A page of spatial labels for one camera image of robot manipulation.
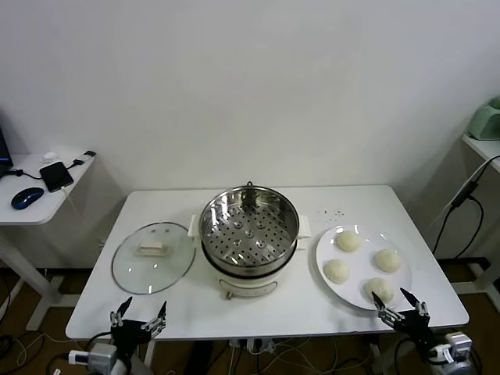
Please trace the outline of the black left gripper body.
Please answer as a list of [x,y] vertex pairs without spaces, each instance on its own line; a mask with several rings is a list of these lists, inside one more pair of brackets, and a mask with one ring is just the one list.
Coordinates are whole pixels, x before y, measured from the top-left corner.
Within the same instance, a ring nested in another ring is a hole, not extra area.
[[122,325],[111,326],[110,332],[117,356],[130,358],[139,345],[147,344],[152,334],[145,328],[146,322],[137,320],[123,320]]

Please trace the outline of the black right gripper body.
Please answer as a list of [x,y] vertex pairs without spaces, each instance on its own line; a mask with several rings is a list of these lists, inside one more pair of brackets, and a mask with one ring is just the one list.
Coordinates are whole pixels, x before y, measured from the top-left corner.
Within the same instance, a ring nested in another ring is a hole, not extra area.
[[429,345],[434,333],[429,328],[430,315],[418,311],[387,311],[385,323],[397,332],[406,334],[417,345]]

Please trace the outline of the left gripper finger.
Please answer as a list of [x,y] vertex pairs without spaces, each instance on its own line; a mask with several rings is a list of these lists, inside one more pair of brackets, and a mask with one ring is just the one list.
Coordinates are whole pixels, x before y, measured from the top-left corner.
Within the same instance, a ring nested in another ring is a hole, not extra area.
[[133,297],[130,296],[125,302],[122,302],[119,308],[114,312],[110,313],[110,323],[112,326],[122,326],[123,325],[123,316],[125,312],[130,307]]
[[163,331],[166,327],[166,305],[167,302],[162,304],[156,318],[141,325],[143,331],[149,332],[151,336],[158,336]]

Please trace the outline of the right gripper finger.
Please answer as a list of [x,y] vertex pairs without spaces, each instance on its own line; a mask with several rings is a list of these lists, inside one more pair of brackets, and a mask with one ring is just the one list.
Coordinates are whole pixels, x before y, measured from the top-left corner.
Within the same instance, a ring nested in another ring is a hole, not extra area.
[[421,302],[413,293],[404,288],[400,288],[401,293],[404,295],[409,304],[421,315],[429,316],[426,302]]
[[385,323],[396,323],[403,321],[403,315],[399,312],[395,312],[389,309],[382,299],[374,292],[371,292],[373,297],[374,305],[377,307],[378,317],[381,318]]

